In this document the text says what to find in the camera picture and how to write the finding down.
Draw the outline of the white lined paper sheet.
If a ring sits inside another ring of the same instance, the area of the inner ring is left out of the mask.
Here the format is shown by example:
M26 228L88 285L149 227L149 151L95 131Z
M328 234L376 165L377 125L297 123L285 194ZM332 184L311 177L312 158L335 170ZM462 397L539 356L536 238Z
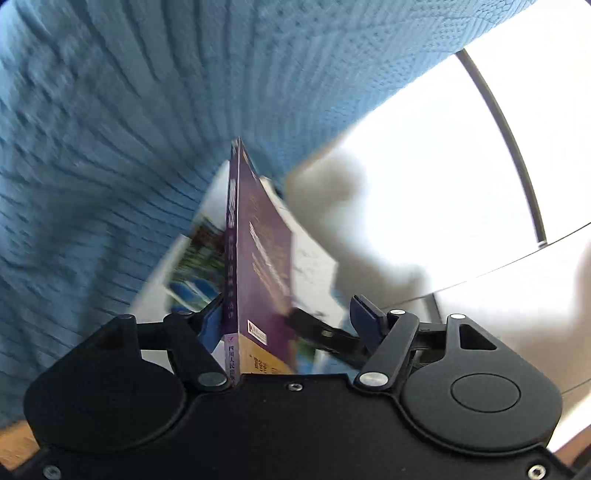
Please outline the white lined paper sheet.
M221 206L228 189L227 166L228 164L224 163L215 175L211 186L205 192L193 223L197 223L198 215L204 209L211 207L216 209ZM160 322L169 313L170 296L167 293L167 285L189 242L190 233L177 237L131 302L127 312L133 315L138 323Z

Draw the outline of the white text paper sheets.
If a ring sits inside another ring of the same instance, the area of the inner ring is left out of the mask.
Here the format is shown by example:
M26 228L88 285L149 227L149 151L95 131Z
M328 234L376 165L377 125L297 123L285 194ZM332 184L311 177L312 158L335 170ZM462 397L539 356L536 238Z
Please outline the white text paper sheets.
M332 281L337 263L308 232L298 224L287 205L273 189L273 183L266 177L260 178L263 188L290 231L293 232L293 284L294 306L310 313L331 327L342 327L346 317L345 309L332 296ZM353 369L339 361L332 354L312 347L304 339L297 339L297 372L301 374L351 375Z

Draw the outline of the building photo postcard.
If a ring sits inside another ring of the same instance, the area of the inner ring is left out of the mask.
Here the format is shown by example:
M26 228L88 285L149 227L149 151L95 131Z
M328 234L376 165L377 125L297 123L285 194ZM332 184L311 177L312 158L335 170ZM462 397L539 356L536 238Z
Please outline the building photo postcard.
M200 216L167 285L170 313L200 312L221 294L225 278L224 247L224 227Z

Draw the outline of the dark curved metal bar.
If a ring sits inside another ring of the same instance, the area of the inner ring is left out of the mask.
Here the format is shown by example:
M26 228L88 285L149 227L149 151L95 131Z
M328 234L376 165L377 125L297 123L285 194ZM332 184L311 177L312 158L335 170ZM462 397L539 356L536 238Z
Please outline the dark curved metal bar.
M487 81L467 50L462 49L456 52L455 55L479 91L503 138L526 198L535 230L537 245L539 248L544 248L547 246L548 240L541 209L528 168L509 122L504 115L503 110L499 105L492 89L488 85Z

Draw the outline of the right blue floor chair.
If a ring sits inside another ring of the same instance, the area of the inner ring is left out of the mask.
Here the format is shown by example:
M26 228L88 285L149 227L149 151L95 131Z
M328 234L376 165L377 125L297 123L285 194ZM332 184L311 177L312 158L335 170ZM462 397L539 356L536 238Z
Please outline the right blue floor chair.
M123 312L230 143L281 181L523 1L5 1L1 423Z

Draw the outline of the purple and gold book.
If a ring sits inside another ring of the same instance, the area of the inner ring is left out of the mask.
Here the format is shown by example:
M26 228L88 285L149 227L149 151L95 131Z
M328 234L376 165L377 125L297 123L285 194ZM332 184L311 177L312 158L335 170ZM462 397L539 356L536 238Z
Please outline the purple and gold book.
M225 370L232 384L243 374L293 374L297 339L286 323L293 309L293 233L252 169L242 139L231 144L225 226L223 291Z

